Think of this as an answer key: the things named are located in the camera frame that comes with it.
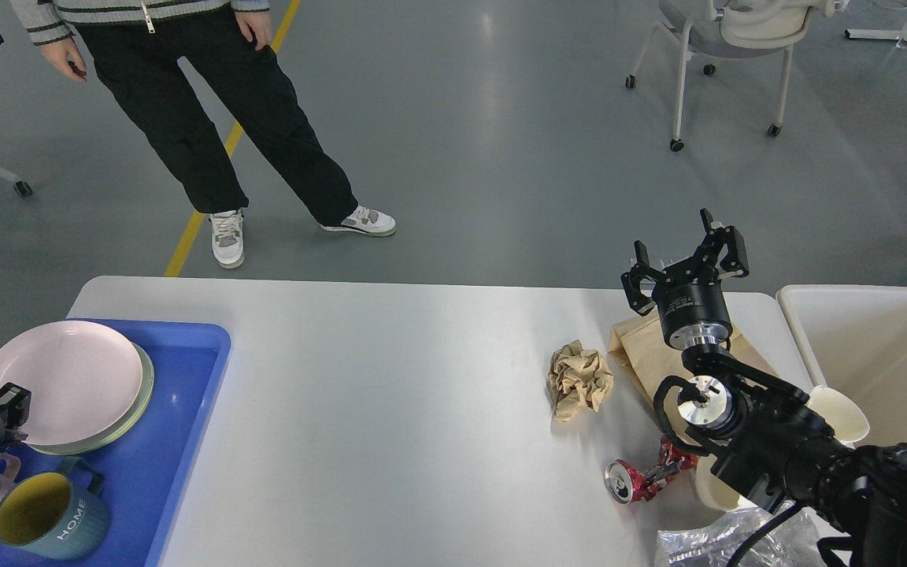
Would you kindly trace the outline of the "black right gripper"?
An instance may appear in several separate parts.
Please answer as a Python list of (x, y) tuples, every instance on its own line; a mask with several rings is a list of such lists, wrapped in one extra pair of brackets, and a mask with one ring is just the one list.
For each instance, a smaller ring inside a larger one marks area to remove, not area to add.
[[(635, 262), (620, 277), (627, 304), (644, 317), (657, 306), (665, 342), (676, 350), (720, 345), (733, 333), (720, 280), (749, 275), (744, 237), (735, 226), (713, 219), (701, 209), (705, 237), (690, 260), (691, 268), (655, 269), (642, 241), (634, 241)], [(641, 283), (650, 281), (651, 295)]]

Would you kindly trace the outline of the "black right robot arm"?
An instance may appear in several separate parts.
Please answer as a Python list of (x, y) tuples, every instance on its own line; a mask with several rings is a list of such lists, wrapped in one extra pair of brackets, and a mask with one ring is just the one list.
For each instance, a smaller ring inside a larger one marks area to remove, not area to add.
[(702, 209), (705, 236), (692, 255), (655, 269), (643, 242), (622, 274), (633, 311), (656, 312), (663, 339), (690, 378), (666, 376), (653, 395), (656, 424), (680, 455), (716, 457), (712, 473), (772, 519), (728, 564), (810, 507), (839, 530), (817, 550), (827, 566), (907, 566), (907, 443), (846, 447), (807, 406), (809, 395), (728, 349), (733, 324), (721, 280), (746, 276), (744, 239)]

